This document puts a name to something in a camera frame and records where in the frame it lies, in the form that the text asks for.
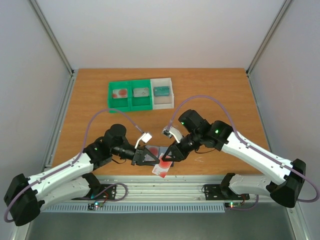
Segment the dark blue card holder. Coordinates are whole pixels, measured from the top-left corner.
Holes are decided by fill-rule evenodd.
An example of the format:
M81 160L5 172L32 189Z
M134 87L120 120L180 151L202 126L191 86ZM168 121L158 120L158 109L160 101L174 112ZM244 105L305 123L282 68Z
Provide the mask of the dark blue card holder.
M146 149L148 149L155 157L159 158L161 154L164 154L167 151L167 147L164 146L154 146L154 145L146 145ZM142 163L143 166L155 166L155 160L147 154Z

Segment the red circle credit card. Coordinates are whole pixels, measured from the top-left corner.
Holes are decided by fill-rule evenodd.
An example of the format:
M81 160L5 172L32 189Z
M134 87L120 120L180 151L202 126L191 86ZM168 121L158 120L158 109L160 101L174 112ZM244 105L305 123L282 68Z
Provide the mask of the red circle credit card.
M165 178L168 174L170 167L172 166L172 161L162 161L156 164L152 170L152 173L161 178Z

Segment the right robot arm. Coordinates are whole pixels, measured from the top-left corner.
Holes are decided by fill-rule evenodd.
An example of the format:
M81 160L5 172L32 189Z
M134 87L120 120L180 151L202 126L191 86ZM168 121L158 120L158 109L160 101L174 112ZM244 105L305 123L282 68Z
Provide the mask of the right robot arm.
M201 146L232 155L259 170L262 176L243 176L228 173L219 185L225 199L241 194L268 196L279 205L293 208L305 182L306 163L281 158L246 139L220 120L209 123L195 110L185 111L178 121L188 134L166 126L162 133L174 138L162 156L164 162L181 162Z

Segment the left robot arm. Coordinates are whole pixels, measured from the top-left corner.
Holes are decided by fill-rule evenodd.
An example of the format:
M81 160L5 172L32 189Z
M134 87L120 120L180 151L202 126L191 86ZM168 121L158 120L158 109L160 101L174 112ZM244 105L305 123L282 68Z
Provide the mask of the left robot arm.
M122 124L114 124L70 160L29 177L16 175L3 198L7 206L4 221L20 227L54 204L77 198L96 199L101 184L93 171L112 162L114 156L130 160L133 166L160 162L145 145L130 144L126 133Z

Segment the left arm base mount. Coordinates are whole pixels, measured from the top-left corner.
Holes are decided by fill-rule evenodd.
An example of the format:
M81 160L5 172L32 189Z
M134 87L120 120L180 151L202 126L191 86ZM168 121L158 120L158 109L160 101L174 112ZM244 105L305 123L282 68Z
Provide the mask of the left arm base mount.
M93 190L90 190L87 195L80 197L80 200L115 200L117 193L116 184L102 184L100 188L94 193Z

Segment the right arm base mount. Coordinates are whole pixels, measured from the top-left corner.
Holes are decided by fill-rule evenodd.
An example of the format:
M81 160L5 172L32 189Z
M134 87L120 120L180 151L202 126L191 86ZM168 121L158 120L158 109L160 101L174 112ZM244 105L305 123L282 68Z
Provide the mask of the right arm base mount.
M204 194L206 201L247 201L250 199L249 194L236 194L232 191L222 193L219 184L204 184L201 192Z

